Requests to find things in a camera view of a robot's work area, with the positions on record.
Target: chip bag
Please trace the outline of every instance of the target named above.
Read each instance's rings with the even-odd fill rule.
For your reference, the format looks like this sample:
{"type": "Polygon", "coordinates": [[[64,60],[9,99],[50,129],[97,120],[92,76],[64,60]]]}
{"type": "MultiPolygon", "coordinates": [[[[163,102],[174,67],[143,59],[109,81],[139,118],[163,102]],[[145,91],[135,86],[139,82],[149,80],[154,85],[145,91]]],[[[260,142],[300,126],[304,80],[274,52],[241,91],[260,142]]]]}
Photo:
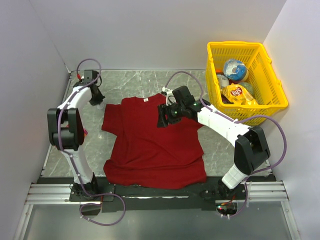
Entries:
{"type": "Polygon", "coordinates": [[[224,87],[221,91],[222,94],[235,105],[259,105],[248,90],[239,84],[231,84],[224,87]]]}

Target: t-shirt sleeve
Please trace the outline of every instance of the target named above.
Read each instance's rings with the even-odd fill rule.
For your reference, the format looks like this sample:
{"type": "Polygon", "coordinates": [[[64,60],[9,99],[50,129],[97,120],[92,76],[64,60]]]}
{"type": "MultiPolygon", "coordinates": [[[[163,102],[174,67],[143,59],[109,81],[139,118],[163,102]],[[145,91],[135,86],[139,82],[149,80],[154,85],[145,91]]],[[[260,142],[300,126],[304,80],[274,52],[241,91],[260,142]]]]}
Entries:
{"type": "Polygon", "coordinates": [[[105,106],[101,129],[116,136],[123,131],[123,121],[120,104],[107,104],[105,106]]]}
{"type": "Polygon", "coordinates": [[[182,120],[185,121],[189,127],[195,128],[197,130],[204,126],[201,123],[198,123],[197,121],[195,121],[193,119],[186,118],[186,117],[182,118],[182,120]]]}

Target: blue and white ball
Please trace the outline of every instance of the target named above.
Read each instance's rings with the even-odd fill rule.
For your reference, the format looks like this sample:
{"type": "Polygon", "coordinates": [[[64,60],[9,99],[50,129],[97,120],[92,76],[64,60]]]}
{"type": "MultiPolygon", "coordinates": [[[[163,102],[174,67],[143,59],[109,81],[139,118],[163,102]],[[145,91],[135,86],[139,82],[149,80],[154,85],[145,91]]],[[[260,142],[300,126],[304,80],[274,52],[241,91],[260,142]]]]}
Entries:
{"type": "Polygon", "coordinates": [[[229,59],[224,63],[224,75],[235,83],[241,83],[247,80],[249,71],[242,61],[229,59]]]}

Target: red t-shirt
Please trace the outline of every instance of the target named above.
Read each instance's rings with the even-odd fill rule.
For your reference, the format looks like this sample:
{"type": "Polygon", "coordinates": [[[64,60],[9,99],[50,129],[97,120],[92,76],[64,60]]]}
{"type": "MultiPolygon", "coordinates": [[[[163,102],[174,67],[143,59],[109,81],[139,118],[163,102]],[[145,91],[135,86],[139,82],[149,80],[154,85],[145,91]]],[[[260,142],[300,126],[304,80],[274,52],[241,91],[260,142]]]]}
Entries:
{"type": "Polygon", "coordinates": [[[204,152],[197,132],[202,125],[183,118],[158,128],[157,106],[166,98],[156,94],[147,100],[130,97],[121,104],[106,105],[102,130],[117,136],[103,167],[109,182],[162,189],[205,182],[204,152]]]}

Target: gray floor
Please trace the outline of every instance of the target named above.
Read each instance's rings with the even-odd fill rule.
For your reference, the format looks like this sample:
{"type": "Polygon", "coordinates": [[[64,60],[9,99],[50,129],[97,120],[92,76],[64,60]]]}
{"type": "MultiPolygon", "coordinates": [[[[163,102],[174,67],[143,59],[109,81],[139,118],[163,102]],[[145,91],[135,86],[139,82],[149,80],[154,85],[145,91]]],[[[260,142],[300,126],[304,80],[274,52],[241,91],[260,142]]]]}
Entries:
{"type": "MultiPolygon", "coordinates": [[[[101,223],[120,212],[99,213],[101,223]]],[[[78,205],[35,205],[24,240],[289,240],[280,202],[251,202],[238,216],[221,219],[200,209],[127,211],[103,227],[79,217],[78,205]]]]}
{"type": "MultiPolygon", "coordinates": [[[[140,97],[147,98],[161,92],[162,87],[168,78],[175,73],[175,70],[104,70],[101,74],[102,85],[99,88],[105,95],[105,104],[120,104],[123,98],[140,97]]],[[[209,100],[204,70],[188,71],[194,74],[205,89],[204,99],[209,100]]],[[[72,86],[77,81],[76,74],[71,74],[71,84],[68,89],[69,95],[72,86]]],[[[200,89],[197,83],[186,74],[176,75],[169,84],[170,89],[182,85],[188,86],[190,92],[196,99],[200,96],[200,89]]],[[[102,131],[101,125],[105,109],[97,109],[89,103],[83,108],[82,123],[88,135],[84,141],[84,151],[89,166],[96,176],[105,176],[103,166],[111,156],[116,136],[102,131]]],[[[207,176],[223,176],[233,165],[234,148],[223,137],[213,130],[204,126],[198,130],[198,138],[204,151],[203,161],[207,176]]],[[[52,147],[46,166],[43,171],[44,177],[71,177],[71,169],[55,147],[52,147]]]]}

